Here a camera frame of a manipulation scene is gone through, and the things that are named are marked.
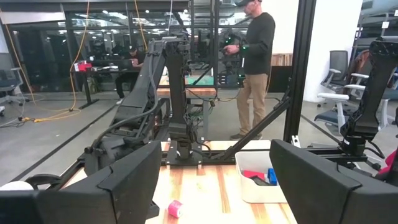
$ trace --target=wheel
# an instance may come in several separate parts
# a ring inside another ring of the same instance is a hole
[[[377,171],[380,171],[381,170],[381,165],[380,164],[373,164],[372,168],[377,170]]]

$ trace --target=dark gray sweater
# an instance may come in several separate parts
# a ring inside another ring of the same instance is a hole
[[[249,44],[247,49],[243,50],[246,75],[270,74],[274,33],[274,18],[266,12],[255,17],[249,24],[246,34]]]

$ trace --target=red object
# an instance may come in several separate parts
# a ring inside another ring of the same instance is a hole
[[[247,177],[247,178],[251,178],[251,177],[259,177],[261,180],[266,181],[266,175],[262,172],[255,172],[255,171],[250,171],[250,170],[244,170],[243,171],[243,176]]]
[[[169,214],[175,218],[182,216],[182,203],[178,200],[172,201],[168,207]]]
[[[91,63],[81,63],[77,65],[79,68],[79,71],[81,72],[85,72],[87,68],[92,68],[92,64]]]
[[[390,156],[387,156],[387,159],[385,160],[387,166],[385,168],[382,168],[379,171],[379,174],[385,174],[388,172],[391,168],[392,162],[394,162],[394,158],[396,156],[397,151],[394,151],[393,153],[390,154]]]

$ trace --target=green mat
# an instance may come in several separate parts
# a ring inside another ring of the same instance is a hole
[[[187,81],[187,85],[191,85],[198,78],[197,77],[187,77],[185,79]],[[214,84],[214,78],[210,77],[210,76],[205,76],[202,79],[200,79],[196,85],[213,85],[213,84]]]

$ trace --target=white ball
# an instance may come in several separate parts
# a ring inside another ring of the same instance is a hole
[[[24,181],[14,181],[4,184],[0,190],[33,190],[33,187]]]

